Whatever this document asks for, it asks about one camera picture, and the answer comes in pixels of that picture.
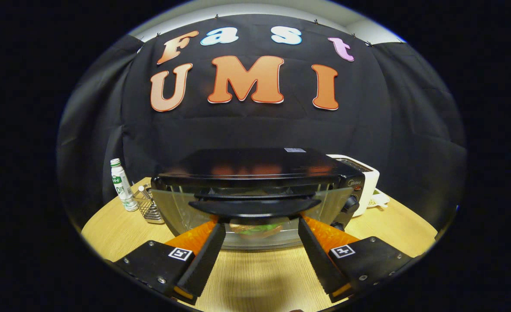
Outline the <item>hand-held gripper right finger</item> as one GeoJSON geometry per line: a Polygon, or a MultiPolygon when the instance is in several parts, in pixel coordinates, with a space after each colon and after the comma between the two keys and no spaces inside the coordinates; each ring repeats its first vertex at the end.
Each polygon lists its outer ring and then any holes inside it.
{"type": "Polygon", "coordinates": [[[308,216],[299,217],[298,234],[332,303],[371,292],[413,261],[378,237],[357,239],[308,216]]]}

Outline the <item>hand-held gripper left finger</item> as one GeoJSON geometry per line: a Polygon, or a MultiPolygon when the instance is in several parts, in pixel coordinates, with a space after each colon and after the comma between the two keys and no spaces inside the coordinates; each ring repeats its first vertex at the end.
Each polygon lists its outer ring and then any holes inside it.
{"type": "Polygon", "coordinates": [[[114,264],[155,292],[194,305],[221,250],[226,221],[212,217],[166,243],[146,241],[114,264]]]}

